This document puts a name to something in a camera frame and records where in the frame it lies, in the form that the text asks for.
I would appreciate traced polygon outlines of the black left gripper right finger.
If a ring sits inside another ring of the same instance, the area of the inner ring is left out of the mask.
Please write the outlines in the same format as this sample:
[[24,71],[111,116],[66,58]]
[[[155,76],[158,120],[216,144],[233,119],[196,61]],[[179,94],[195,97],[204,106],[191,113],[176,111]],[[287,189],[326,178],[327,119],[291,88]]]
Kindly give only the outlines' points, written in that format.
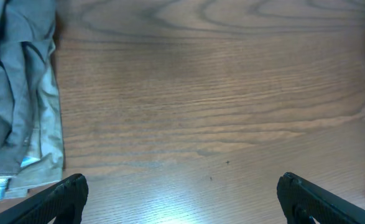
[[365,210],[291,172],[279,178],[277,198],[288,224],[365,224]]

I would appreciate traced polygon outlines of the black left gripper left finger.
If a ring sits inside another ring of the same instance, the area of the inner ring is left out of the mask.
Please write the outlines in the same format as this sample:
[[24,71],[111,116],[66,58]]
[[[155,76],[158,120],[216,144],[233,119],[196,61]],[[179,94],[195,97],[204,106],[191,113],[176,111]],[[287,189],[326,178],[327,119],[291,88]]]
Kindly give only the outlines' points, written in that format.
[[82,174],[73,174],[0,213],[0,224],[80,224],[88,199]]

